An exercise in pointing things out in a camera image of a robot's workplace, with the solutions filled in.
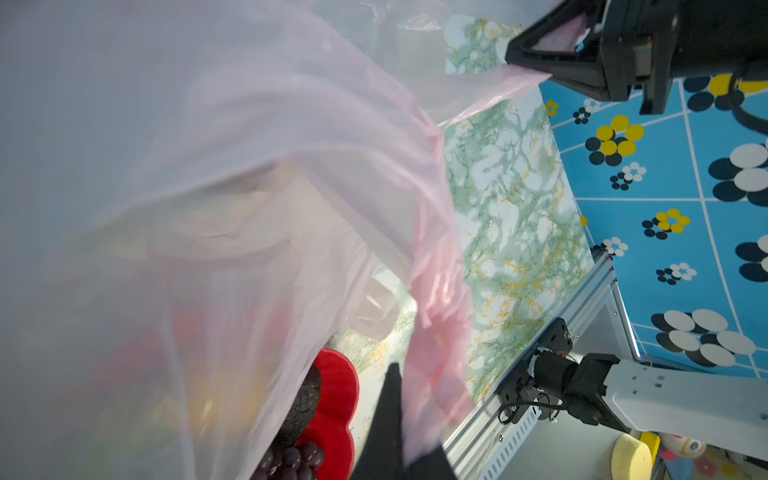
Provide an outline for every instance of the pink flower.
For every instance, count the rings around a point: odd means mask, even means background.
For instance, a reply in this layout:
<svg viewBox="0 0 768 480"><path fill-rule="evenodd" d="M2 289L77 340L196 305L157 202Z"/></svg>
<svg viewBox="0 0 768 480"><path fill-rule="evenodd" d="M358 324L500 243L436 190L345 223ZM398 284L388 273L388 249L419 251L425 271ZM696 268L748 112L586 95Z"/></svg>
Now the pink flower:
<svg viewBox="0 0 768 480"><path fill-rule="evenodd" d="M694 460L696 470L705 477L714 478L717 475L717 465L709 460L705 455Z"/></svg>

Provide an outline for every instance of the green marble surface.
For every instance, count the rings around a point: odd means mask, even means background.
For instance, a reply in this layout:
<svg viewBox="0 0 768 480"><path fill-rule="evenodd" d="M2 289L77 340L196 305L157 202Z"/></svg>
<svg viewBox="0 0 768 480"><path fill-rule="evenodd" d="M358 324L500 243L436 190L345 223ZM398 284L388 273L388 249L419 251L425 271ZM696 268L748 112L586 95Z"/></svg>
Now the green marble surface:
<svg viewBox="0 0 768 480"><path fill-rule="evenodd" d="M500 65L518 31L457 15L445 29L448 73ZM480 400L593 267L538 89L445 131L445 162L472 288L475 318L467 385ZM361 396L350 426L359 453L391 362L405 359L416 305L386 268L375 277L399 301L392 333L352 331L328 344L355 365Z"/></svg>

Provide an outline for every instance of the red plate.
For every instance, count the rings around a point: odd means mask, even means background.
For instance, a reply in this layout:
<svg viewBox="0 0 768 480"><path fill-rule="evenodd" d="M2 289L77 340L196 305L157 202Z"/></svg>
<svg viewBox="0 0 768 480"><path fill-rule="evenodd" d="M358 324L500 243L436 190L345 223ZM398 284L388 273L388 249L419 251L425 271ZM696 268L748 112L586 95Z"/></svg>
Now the red plate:
<svg viewBox="0 0 768 480"><path fill-rule="evenodd" d="M318 480L347 480L355 462L355 442L349 431L360 383L352 362L341 353L322 349L315 365L323 377L317 413L296 445L315 442L326 451L326 461L317 469Z"/></svg>

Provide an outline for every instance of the bunch of grapes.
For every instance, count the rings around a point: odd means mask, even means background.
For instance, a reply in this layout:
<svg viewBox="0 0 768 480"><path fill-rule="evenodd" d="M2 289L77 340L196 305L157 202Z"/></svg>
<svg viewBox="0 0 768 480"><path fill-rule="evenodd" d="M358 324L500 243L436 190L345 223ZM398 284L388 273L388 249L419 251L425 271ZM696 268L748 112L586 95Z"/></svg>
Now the bunch of grapes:
<svg viewBox="0 0 768 480"><path fill-rule="evenodd" d="M326 452L315 442L307 442L298 449L267 449L250 480L317 480L316 469L324 461Z"/></svg>

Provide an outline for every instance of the plush toy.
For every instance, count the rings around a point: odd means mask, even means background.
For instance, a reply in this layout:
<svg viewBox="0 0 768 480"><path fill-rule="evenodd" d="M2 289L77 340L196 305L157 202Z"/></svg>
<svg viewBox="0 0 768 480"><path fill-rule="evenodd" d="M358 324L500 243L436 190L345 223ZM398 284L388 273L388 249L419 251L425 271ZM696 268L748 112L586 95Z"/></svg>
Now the plush toy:
<svg viewBox="0 0 768 480"><path fill-rule="evenodd" d="M677 457L696 458L707 449L706 443L688 437L669 433L660 433L659 436L661 437L661 445L667 449L661 453L661 458L664 460L675 460Z"/></svg>

